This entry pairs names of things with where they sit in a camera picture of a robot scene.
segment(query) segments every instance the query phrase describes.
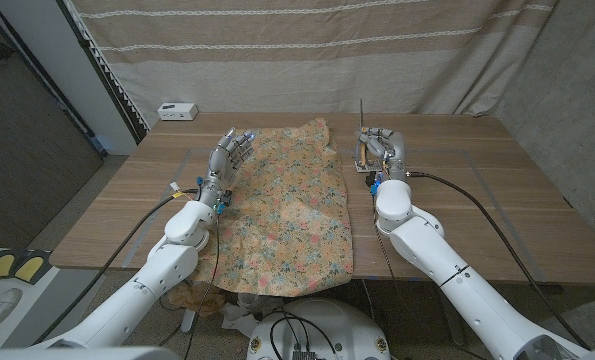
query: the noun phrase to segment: white box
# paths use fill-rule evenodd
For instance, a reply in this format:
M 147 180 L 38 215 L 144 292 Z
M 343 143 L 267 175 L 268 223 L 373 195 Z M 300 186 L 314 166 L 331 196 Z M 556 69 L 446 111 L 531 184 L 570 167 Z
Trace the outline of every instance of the white box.
M 195 103 L 163 103 L 157 109 L 162 120 L 192 120 L 197 112 Z

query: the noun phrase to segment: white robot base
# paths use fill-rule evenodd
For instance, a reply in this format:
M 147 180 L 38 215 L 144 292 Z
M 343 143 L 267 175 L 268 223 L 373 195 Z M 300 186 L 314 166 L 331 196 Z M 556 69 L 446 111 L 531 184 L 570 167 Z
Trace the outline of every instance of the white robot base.
M 310 298 L 292 302 L 284 307 L 288 316 L 291 314 L 304 318 L 317 325 L 330 339 L 337 352 L 333 354 L 326 338 L 313 326 L 304 322 L 310 339 L 310 354 L 306 349 L 306 334 L 298 320 L 283 320 L 275 325 L 273 341 L 283 359 L 344 359 L 344 360 L 389 360 L 390 351 L 383 331 L 361 311 L 342 302 Z M 255 328 L 248 346 L 248 360 L 276 359 L 270 341 L 273 324 L 284 318 L 281 311 L 268 315 Z M 297 346 L 295 336 L 288 326 L 288 321 L 301 344 Z M 301 351 L 293 357 L 293 352 Z

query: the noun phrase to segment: beige curtain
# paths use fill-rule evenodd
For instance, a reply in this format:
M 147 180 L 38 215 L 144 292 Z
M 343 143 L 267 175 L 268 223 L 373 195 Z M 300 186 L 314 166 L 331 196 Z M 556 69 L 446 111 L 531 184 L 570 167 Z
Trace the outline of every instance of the beige curtain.
M 490 109 L 556 0 L 72 0 L 149 122 L 199 110 Z

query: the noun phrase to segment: floral cloth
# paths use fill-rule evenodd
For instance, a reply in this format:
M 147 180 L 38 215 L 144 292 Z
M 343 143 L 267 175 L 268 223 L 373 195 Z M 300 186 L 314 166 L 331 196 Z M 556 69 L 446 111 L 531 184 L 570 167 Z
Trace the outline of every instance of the floral cloth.
M 325 120 L 252 131 L 255 152 L 239 169 L 232 205 L 220 216 L 215 286 L 299 296 L 350 281 L 346 184 Z M 194 280 L 210 281 L 216 240 L 211 233 Z

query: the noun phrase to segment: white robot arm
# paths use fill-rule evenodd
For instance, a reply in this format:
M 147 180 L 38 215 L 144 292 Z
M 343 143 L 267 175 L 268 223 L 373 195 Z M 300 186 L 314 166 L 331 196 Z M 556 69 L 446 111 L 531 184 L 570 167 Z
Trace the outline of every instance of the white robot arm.
M 226 189 L 253 152 L 254 135 L 246 132 L 233 138 L 234 133 L 231 128 L 211 152 L 198 199 L 187 202 L 168 221 L 165 235 L 150 250 L 141 270 L 75 328 L 33 348 L 121 345 L 155 301 L 190 276 L 208 242 L 207 227 L 223 209 Z
M 388 134 L 383 142 L 381 134 Z M 398 171 L 377 189 L 375 207 L 379 231 L 390 237 L 397 252 L 430 277 L 475 331 L 495 359 L 576 359 L 588 351 L 539 327 L 517 312 L 490 284 L 444 240 L 444 229 L 431 214 L 411 202 L 411 189 L 402 177 L 403 137 L 385 129 L 359 135 L 371 141 L 367 148 L 388 165 L 401 149 Z M 393 144 L 392 139 L 400 143 Z M 381 144 L 391 149 L 379 148 Z

